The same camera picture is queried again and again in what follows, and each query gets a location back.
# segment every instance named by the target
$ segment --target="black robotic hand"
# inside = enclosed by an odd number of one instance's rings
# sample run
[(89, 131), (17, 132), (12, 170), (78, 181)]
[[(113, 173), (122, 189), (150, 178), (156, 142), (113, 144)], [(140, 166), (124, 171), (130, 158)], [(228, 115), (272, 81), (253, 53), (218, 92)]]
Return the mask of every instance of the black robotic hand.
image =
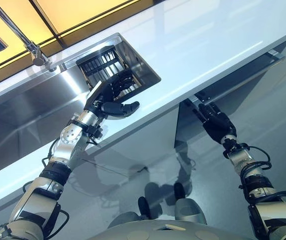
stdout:
[(214, 103), (210, 106), (201, 103), (198, 107), (199, 111), (194, 109), (194, 113), (202, 121), (204, 129), (214, 141), (221, 144), (224, 136), (237, 136), (233, 123)]
[(133, 74), (129, 68), (111, 76), (107, 81), (98, 83), (99, 86), (91, 97), (88, 98), (85, 110), (99, 111), (104, 116), (114, 117), (128, 117), (134, 113), (138, 107), (139, 102), (135, 101), (131, 104), (121, 104), (115, 102), (122, 90), (128, 89), (133, 84)]

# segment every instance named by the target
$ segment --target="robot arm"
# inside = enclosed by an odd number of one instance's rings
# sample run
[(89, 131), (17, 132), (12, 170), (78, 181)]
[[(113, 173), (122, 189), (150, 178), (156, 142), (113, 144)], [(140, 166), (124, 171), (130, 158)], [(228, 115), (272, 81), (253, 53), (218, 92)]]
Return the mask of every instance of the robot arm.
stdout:
[[(225, 148), (224, 156), (230, 159), (241, 178), (240, 189), (249, 203), (248, 212), (255, 236), (259, 240), (286, 240), (286, 191), (277, 192), (267, 177), (265, 169), (271, 168), (269, 155), (260, 148), (240, 144), (235, 126), (219, 108), (200, 104), (194, 113), (203, 122), (210, 137)], [(250, 148), (266, 154), (267, 161), (255, 161)]]
[(127, 70), (98, 82), (87, 99), (84, 111), (74, 115), (53, 146), (48, 164), (15, 206), (9, 223), (2, 225), (0, 240), (47, 240), (61, 207), (58, 204), (64, 185), (76, 166), (79, 155), (89, 143), (101, 136), (100, 123), (108, 115), (127, 117), (139, 103), (123, 105), (113, 102), (131, 79)]

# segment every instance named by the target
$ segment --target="white countertop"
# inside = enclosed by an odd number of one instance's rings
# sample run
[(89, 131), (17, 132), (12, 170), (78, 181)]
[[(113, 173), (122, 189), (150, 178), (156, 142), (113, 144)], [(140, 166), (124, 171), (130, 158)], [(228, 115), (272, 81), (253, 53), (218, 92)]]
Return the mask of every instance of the white countertop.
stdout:
[[(162, 80), (127, 101), (140, 102), (132, 116), (103, 122), (103, 146), (285, 41), (286, 0), (166, 0), (57, 53), (52, 61), (114, 33), (120, 33)], [(39, 70), (32, 66), (1, 82), (0, 95)], [(39, 175), (49, 145), (0, 171), (0, 199)]]

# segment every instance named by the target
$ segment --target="sink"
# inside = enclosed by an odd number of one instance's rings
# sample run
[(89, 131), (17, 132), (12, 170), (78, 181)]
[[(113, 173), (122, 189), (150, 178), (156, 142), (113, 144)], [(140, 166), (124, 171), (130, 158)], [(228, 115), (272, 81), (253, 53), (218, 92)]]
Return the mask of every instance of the sink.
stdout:
[(81, 113), (97, 81), (86, 75), (84, 60), (113, 48), (116, 69), (130, 69), (133, 85), (115, 99), (123, 102), (160, 81), (160, 77), (118, 33), (57, 63), (0, 96), (0, 170), (59, 136), (73, 113)]

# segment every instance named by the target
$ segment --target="stainless steel sink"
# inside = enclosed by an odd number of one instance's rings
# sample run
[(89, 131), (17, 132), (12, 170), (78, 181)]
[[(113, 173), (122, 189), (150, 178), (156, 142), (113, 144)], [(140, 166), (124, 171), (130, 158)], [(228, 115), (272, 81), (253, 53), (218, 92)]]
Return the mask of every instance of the stainless steel sink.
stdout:
[(115, 47), (139, 81), (119, 101), (160, 81), (118, 33), (59, 62), (55, 72), (47, 71), (0, 96), (0, 170), (54, 140), (73, 113), (83, 110), (90, 88), (76, 61), (106, 46)]

